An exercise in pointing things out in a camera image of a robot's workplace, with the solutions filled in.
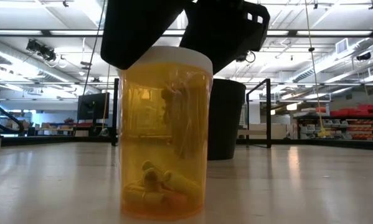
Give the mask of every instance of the monitor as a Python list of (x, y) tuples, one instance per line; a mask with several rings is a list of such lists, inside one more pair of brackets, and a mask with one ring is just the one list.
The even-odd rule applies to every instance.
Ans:
[(109, 99), (110, 94), (98, 93), (91, 95), (83, 95), (78, 97), (78, 119), (103, 119), (109, 118)]

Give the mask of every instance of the cylindrical object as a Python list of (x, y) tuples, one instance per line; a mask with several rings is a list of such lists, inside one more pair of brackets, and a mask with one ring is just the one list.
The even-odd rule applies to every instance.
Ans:
[(152, 47), (121, 78), (121, 210), (177, 220), (203, 208), (212, 63)]
[(210, 99), (208, 160), (234, 157), (245, 94), (246, 86), (239, 82), (214, 79)]

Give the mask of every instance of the plastic lid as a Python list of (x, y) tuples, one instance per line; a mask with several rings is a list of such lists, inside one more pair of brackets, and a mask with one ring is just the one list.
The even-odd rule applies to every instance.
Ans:
[(131, 68), (152, 63), (168, 62), (190, 65), (212, 74), (212, 62), (207, 56), (195, 50), (171, 46), (151, 47)]

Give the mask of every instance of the black trash can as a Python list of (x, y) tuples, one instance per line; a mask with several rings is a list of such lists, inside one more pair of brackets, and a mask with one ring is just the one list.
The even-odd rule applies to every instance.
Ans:
[(214, 79), (209, 111), (208, 160), (234, 157), (245, 90), (246, 86), (239, 82)]

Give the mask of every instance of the light wooden floor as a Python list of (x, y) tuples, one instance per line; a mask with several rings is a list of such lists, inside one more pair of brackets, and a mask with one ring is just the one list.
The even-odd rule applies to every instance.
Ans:
[[(117, 155), (104, 143), (4, 148), (0, 223), (160, 223), (119, 214)], [(209, 162), (205, 211), (177, 223), (373, 224), (373, 151), (239, 147)]]

